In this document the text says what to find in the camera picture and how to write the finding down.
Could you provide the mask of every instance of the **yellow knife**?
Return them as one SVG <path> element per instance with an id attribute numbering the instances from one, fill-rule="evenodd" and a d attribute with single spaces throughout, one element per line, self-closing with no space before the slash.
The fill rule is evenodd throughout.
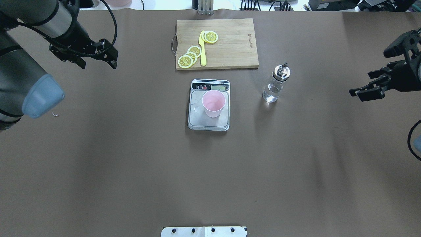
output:
<path id="1" fill-rule="evenodd" d="M 202 35 L 205 33 L 204 30 L 199 35 L 199 44 L 202 47 L 202 54 L 200 55 L 200 64 L 206 66 L 206 54 L 205 54 L 205 42 L 202 39 Z"/>

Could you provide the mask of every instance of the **glass bottle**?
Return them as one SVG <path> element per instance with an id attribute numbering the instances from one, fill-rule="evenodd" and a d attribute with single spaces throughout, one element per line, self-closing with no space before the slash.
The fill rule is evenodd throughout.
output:
<path id="1" fill-rule="evenodd" d="M 275 67 L 262 94 L 265 101 L 272 103 L 278 100 L 278 97 L 281 95 L 283 83 L 288 80 L 290 74 L 291 70 L 287 66 L 287 62 Z"/>

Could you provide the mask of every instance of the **bottle cap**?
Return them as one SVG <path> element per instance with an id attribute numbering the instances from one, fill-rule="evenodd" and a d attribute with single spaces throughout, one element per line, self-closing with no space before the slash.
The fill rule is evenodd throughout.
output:
<path id="1" fill-rule="evenodd" d="M 278 65 L 273 70 L 273 77 L 278 81 L 286 81 L 288 80 L 291 74 L 291 70 L 287 66 L 287 62 L 284 62 L 282 65 Z"/>

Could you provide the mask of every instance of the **electronic device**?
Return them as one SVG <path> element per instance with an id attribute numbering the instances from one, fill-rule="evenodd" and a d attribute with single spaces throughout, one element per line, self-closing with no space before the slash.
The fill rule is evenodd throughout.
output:
<path id="1" fill-rule="evenodd" d="M 358 4 L 360 11 L 395 11 L 405 12 L 416 0 L 362 0 Z"/>
<path id="2" fill-rule="evenodd" d="M 226 131 L 229 129 L 229 104 L 231 85 L 227 80 L 194 79 L 190 86 L 188 127 L 193 130 Z M 205 114 L 203 95 L 209 90 L 218 90 L 226 102 L 221 114 L 211 118 Z"/>
<path id="3" fill-rule="evenodd" d="M 360 0 L 309 0 L 312 11 L 342 11 L 353 9 Z"/>

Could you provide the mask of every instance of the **black cable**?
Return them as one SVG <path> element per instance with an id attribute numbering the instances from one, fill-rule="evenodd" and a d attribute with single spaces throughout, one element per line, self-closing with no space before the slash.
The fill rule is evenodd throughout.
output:
<path id="1" fill-rule="evenodd" d="M 285 7 L 282 8 L 282 11 L 290 11 L 291 10 L 291 4 L 288 2 L 288 0 L 285 0 Z"/>
<path id="2" fill-rule="evenodd" d="M 253 11 L 256 10 L 256 4 L 259 5 L 259 11 L 261 11 L 260 9 L 260 4 L 259 4 L 259 0 L 254 0 L 254 6 L 253 6 Z"/>
<path id="3" fill-rule="evenodd" d="M 272 6 L 273 6 L 275 3 L 279 3 L 279 8 L 281 8 L 281 6 L 282 6 L 281 1 L 274 1 L 274 2 L 272 3 L 272 5 L 270 6 L 269 11 L 270 11 L 270 9 L 272 9 Z"/>
<path id="4" fill-rule="evenodd" d="M 409 151 L 415 156 L 415 158 L 417 158 L 419 161 L 421 161 L 421 158 L 417 155 L 417 154 L 415 154 L 415 152 L 414 152 L 414 150 L 412 149 L 412 147 L 411 147 L 411 135 L 412 135 L 412 132 L 414 131 L 414 129 L 419 125 L 419 124 L 421 124 L 421 120 L 419 120 L 418 122 L 416 122 L 415 124 L 414 124 L 414 126 L 412 126 L 412 128 L 411 128 L 411 130 L 409 130 L 409 133 L 408 133 L 408 148 L 409 148 Z"/>
<path id="5" fill-rule="evenodd" d="M 43 37 L 45 37 L 48 42 L 53 43 L 53 44 L 56 44 L 56 45 L 58 45 L 58 46 L 60 46 L 60 47 L 62 47 L 64 49 L 66 49 L 66 50 L 68 50 L 68 51 L 70 51 L 70 52 L 72 52 L 74 54 L 77 54 L 77 55 L 81 56 L 81 57 L 94 57 L 94 56 L 98 56 L 98 55 L 101 55 L 101 54 L 106 53 L 110 48 L 112 48 L 114 46 L 114 43 L 115 43 L 116 39 L 117 39 L 117 21 L 115 20 L 114 14 L 112 13 L 111 9 L 109 8 L 109 6 L 105 2 L 105 0 L 100 0 L 100 1 L 104 3 L 104 5 L 108 9 L 108 11 L 109 11 L 109 13 L 110 13 L 110 15 L 112 17 L 112 21 L 114 22 L 114 38 L 112 40 L 111 45 L 108 48 L 106 48 L 105 50 L 102 50 L 101 52 L 96 53 L 96 54 L 85 54 L 85 53 L 82 53 L 82 52 L 78 52 L 78 51 L 73 50 L 73 49 L 69 48 L 68 46 L 66 46 L 66 45 L 64 45 L 64 44 L 56 41 L 55 39 L 51 38 L 49 35 L 45 34 L 44 32 L 42 32 L 42 31 L 40 31 L 40 30 L 38 30 L 38 29 L 30 26 L 30 25 L 27 25 L 27 24 L 22 23 L 22 22 L 18 22 L 18 25 L 24 26 L 26 28 L 29 28 L 29 29 L 35 31 L 36 33 L 38 33 L 38 34 L 42 35 Z"/>

